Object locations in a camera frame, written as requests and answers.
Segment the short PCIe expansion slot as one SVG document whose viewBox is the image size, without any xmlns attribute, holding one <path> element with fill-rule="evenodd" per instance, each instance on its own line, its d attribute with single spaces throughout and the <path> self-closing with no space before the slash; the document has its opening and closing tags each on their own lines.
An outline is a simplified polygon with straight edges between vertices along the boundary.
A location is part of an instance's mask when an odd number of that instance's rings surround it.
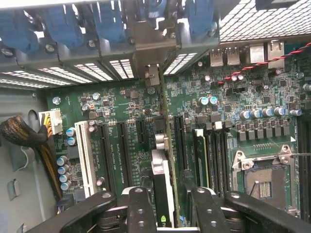
<svg viewBox="0 0 311 233">
<path fill-rule="evenodd" d="M 138 142 L 140 144 L 147 142 L 147 129 L 145 125 L 145 121 L 142 120 L 136 120 L 136 130 L 137 130 L 137 136 L 138 136 Z"/>
</svg>

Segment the installed RAM stick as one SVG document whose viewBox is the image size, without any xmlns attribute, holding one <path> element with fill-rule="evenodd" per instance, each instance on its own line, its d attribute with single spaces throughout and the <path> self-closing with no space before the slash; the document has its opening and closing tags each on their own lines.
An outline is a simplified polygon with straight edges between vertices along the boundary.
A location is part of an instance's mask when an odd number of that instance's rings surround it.
<svg viewBox="0 0 311 233">
<path fill-rule="evenodd" d="M 198 186 L 209 187 L 209 173 L 207 166 L 207 146 L 203 129 L 194 129 L 193 143 L 198 174 Z"/>
</svg>

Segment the CPU socket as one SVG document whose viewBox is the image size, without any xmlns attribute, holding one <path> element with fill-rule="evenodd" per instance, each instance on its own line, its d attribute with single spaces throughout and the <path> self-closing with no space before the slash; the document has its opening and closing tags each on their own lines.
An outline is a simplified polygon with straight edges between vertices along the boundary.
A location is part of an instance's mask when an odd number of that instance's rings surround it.
<svg viewBox="0 0 311 233">
<path fill-rule="evenodd" d="M 293 216 L 300 215 L 299 178 L 291 147 L 250 156 L 237 150 L 232 167 L 232 190 L 244 192 Z"/>
</svg>

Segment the green motherboard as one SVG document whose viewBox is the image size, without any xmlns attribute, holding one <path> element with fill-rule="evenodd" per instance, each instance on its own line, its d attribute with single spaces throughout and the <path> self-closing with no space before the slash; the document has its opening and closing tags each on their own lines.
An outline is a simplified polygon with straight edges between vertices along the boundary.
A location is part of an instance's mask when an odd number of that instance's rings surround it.
<svg viewBox="0 0 311 233">
<path fill-rule="evenodd" d="M 178 198 L 178 226 L 159 229 L 156 233 L 200 233 L 191 225 L 186 206 L 186 192 L 178 169 L 173 117 L 182 115 L 188 166 L 195 185 L 198 174 L 193 143 L 194 129 L 203 129 L 207 146 L 208 189 L 214 191 L 210 130 L 215 131 L 219 195 L 222 196 L 219 132 L 226 128 L 227 170 L 229 190 L 232 190 L 232 163 L 235 152 L 258 156 L 279 152 L 287 144 L 292 153 L 311 153 L 311 42 L 285 45 L 271 42 L 273 58 L 250 64 L 215 64 L 216 58 L 238 57 L 238 48 L 213 50 L 198 64 L 178 74 L 179 66 L 192 58 L 180 54 L 174 67 L 164 68 L 168 113 L 172 132 L 173 158 Z M 153 118 L 159 111 L 155 91 L 147 90 L 145 80 L 125 78 L 119 82 L 102 82 L 60 87 L 47 92 L 50 110 L 60 110 L 63 132 L 52 135 L 56 152 L 55 183 L 63 194 L 56 208 L 61 213 L 86 199 L 74 124 L 87 121 L 93 153 L 98 192 L 106 189 L 104 160 L 100 149 L 98 125 L 108 125 L 113 159 L 118 206 L 130 187 L 148 190 L 156 222 L 151 152 L 155 148 Z M 144 120 L 147 142 L 138 142 L 136 120 Z M 124 185 L 117 133 L 117 122 L 125 121 L 129 139 L 134 185 Z M 300 215 L 294 216 L 311 223 L 311 156 L 294 157 L 299 178 Z M 91 233 L 117 233 L 126 218 L 103 220 L 103 225 Z"/>
</svg>

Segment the blue slot retainer clip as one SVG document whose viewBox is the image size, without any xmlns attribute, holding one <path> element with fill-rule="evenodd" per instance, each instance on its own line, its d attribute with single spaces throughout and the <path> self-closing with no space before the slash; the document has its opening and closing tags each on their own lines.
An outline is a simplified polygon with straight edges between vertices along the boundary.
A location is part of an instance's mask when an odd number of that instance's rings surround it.
<svg viewBox="0 0 311 233">
<path fill-rule="evenodd" d="M 93 19 L 97 35 L 109 43 L 125 40 L 120 0 L 98 1 L 92 4 Z"/>
<path fill-rule="evenodd" d="M 72 5 L 59 5 L 43 9 L 43 18 L 51 38 L 68 49 L 81 46 L 84 42 Z"/>
<path fill-rule="evenodd" d="M 191 37 L 202 36 L 212 27 L 214 0 L 186 0 L 184 13 Z"/>
<path fill-rule="evenodd" d="M 23 53 L 39 49 L 38 38 L 23 10 L 0 11 L 0 38 L 11 48 Z"/>
</svg>

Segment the open grey PC case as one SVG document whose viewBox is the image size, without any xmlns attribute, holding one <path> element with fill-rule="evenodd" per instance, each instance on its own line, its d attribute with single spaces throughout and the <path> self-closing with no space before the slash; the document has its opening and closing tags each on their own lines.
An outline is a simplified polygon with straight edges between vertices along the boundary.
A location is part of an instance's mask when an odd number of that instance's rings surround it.
<svg viewBox="0 0 311 233">
<path fill-rule="evenodd" d="M 38 113 L 51 111 L 47 92 L 60 87 L 119 82 L 139 77 L 133 55 L 134 24 L 162 21 L 174 25 L 169 37 L 176 48 L 164 68 L 174 67 L 180 54 L 192 58 L 177 73 L 198 64 L 213 50 L 238 48 L 239 56 L 214 63 L 250 64 L 273 58 L 271 42 L 311 42 L 311 0 L 214 0 L 213 24 L 191 37 L 186 0 L 120 0 L 125 40 L 112 44 L 97 35 L 92 4 L 108 0 L 0 0 L 1 10 L 23 10 L 36 34 L 39 49 L 23 53 L 0 38 L 0 233 L 26 233 L 56 216 L 63 194 L 57 189 L 56 152 L 52 136 Z M 68 49 L 55 42 L 44 22 L 43 9 L 72 5 L 84 42 Z"/>
</svg>

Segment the black RAM slot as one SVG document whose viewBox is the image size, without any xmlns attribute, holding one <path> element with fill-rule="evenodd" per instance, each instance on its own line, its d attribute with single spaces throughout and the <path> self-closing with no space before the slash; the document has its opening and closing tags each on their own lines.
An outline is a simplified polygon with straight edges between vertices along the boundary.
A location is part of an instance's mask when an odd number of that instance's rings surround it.
<svg viewBox="0 0 311 233">
<path fill-rule="evenodd" d="M 223 128 L 219 132 L 220 143 L 220 159 L 221 159 L 221 179 L 222 179 L 222 196 L 229 190 L 229 175 L 227 170 L 227 139 L 226 128 Z"/>
<path fill-rule="evenodd" d="M 212 158 L 212 170 L 213 170 L 213 181 L 214 181 L 214 191 L 216 195 L 219 195 L 219 184 L 218 184 L 218 165 L 217 165 L 217 155 L 216 155 L 216 141 L 215 141 L 215 131 L 210 130 L 210 142 L 211 142 L 211 158 Z"/>
</svg>

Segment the white PCI expansion slot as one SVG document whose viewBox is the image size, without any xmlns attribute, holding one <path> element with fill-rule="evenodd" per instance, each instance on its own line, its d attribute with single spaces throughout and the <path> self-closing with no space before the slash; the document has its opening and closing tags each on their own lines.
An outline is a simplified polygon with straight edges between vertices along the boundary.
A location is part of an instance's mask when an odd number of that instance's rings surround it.
<svg viewBox="0 0 311 233">
<path fill-rule="evenodd" d="M 84 192 L 85 197 L 88 198 L 98 192 L 96 186 L 96 173 L 94 168 L 90 133 L 88 131 L 87 121 L 76 122 L 74 126 L 76 131 Z"/>
</svg>

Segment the white power connector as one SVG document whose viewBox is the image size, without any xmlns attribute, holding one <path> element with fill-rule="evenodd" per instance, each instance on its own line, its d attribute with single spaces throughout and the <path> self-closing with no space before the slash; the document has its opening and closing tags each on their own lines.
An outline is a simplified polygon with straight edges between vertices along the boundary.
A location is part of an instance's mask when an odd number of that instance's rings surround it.
<svg viewBox="0 0 311 233">
<path fill-rule="evenodd" d="M 47 129 L 48 137 L 63 132 L 60 110 L 51 110 L 38 113 L 41 126 Z"/>
</svg>

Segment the long PCIe expansion slot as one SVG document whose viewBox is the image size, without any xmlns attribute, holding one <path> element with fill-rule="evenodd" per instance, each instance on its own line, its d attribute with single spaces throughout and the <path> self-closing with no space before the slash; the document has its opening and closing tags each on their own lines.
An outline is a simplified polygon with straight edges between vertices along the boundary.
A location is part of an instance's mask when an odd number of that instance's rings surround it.
<svg viewBox="0 0 311 233">
<path fill-rule="evenodd" d="M 104 160 L 104 178 L 106 183 L 105 187 L 107 190 L 115 193 L 116 183 L 114 176 L 113 159 L 110 146 L 108 125 L 105 123 L 100 123 L 98 125 L 98 130 L 99 130 L 100 149 L 102 153 L 102 158 Z"/>
<path fill-rule="evenodd" d="M 117 122 L 116 126 L 119 140 L 119 151 L 121 155 L 121 166 L 123 172 L 124 185 L 126 187 L 130 187 L 134 185 L 134 181 L 132 174 L 132 163 L 131 163 L 126 122 L 119 121 Z"/>
<path fill-rule="evenodd" d="M 185 127 L 184 119 L 182 115 L 176 115 L 173 117 L 174 133 L 176 141 L 176 153 L 179 171 L 189 169 L 186 140 L 185 140 Z"/>
</svg>

